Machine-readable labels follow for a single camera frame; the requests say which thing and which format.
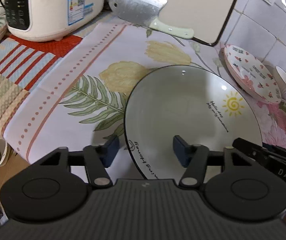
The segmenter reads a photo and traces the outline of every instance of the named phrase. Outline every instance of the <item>ribbed black surface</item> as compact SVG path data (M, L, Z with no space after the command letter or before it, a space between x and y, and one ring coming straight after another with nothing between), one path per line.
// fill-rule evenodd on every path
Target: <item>ribbed black surface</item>
M280 220L227 220L211 211L196 191L180 190L172 180L118 180L110 189L94 191L67 218L43 225L10 220L0 228L0 240L23 239L284 240L286 225Z

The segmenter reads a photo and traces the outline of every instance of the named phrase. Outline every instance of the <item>rice cooker label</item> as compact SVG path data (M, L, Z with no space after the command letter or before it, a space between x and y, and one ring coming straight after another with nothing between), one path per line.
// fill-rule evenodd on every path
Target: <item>rice cooker label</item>
M85 16L93 12L93 5L94 5L94 3L90 3L90 4L85 5L85 10L84 10Z
M85 0L67 0L67 24L72 25L84 18Z

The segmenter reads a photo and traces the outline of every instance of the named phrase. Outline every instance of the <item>cleaver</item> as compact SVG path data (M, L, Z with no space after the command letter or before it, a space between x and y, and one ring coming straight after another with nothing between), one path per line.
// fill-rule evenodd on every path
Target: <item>cleaver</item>
M167 0L108 0L111 10L121 19L184 39L194 37L191 28L167 25L158 14Z

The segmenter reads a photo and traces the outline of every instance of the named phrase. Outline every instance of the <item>tablecloth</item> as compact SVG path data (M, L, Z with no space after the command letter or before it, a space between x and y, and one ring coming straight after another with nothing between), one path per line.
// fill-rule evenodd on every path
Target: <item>tablecloth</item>
M240 89L219 47L103 17L107 22L94 31L84 27L83 35L87 28L92 32L83 40L68 36L46 47L11 36L0 43L0 133L27 161L117 134L121 150L108 169L112 180L141 177L123 135L126 100L147 73L172 64L198 66L227 80L252 108L262 141L286 148L286 104L266 105Z
M81 150L117 134L121 149L108 169L112 180L141 178L123 135L126 100L147 73L172 64L202 67L227 80L252 108L262 141L286 148L286 104L266 105L246 94L220 51L116 19L100 23L28 91L3 136L34 163L57 147Z

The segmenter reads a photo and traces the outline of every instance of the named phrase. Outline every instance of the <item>heart pattern plate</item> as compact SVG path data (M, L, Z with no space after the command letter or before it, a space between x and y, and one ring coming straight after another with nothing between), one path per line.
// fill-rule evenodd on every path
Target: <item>heart pattern plate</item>
M281 102L274 77L256 57L234 45L224 48L224 57L231 75L249 95L266 104Z

